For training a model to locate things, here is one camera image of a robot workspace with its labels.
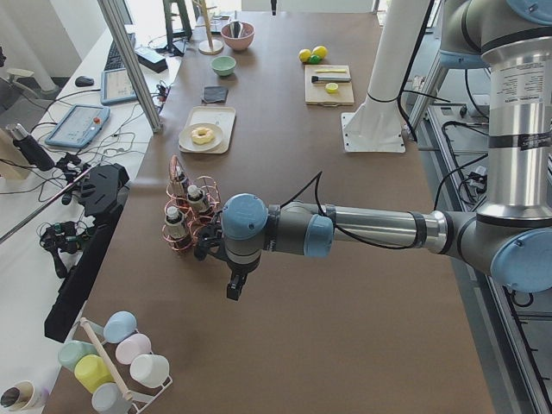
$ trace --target computer mouse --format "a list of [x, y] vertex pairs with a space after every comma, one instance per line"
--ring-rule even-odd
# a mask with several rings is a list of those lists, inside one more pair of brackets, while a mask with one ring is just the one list
[[75, 79], [75, 85], [78, 87], [82, 86], [92, 86], [94, 85], [94, 79], [89, 78], [88, 76], [79, 76]]

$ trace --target light blue cup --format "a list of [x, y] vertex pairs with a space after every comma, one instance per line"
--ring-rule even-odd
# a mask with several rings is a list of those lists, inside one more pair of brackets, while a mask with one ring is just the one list
[[131, 405], [132, 401], [124, 399], [112, 382], [103, 384], [92, 395], [92, 407], [99, 414], [126, 414]]
[[58, 352], [58, 361], [62, 367], [74, 372], [78, 362], [90, 354], [97, 355], [97, 351], [91, 343], [69, 341]]
[[135, 316], [125, 310], [114, 313], [103, 328], [103, 337], [109, 343], [119, 343], [136, 331]]

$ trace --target yellow cup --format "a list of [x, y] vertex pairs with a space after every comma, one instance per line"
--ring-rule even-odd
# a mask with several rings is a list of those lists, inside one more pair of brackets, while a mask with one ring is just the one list
[[89, 393], [93, 394], [99, 386], [106, 382], [115, 382], [104, 360], [90, 354], [82, 358], [75, 367], [75, 378]]

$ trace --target pink cup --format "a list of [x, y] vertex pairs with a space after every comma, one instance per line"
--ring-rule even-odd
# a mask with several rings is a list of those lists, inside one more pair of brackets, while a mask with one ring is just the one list
[[133, 334], [117, 345], [115, 357], [123, 365], [130, 365], [132, 361], [142, 354], [152, 352], [152, 343], [144, 334]]

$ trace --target pink bowl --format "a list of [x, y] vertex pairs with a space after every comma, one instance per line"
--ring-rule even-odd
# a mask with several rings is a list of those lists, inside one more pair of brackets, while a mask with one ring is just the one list
[[221, 29], [221, 36], [231, 49], [240, 51], [245, 50], [249, 47], [253, 41], [253, 36], [255, 35], [255, 29], [253, 25], [245, 22], [241, 22], [243, 25], [243, 36], [242, 37], [230, 37], [230, 25], [227, 24]]

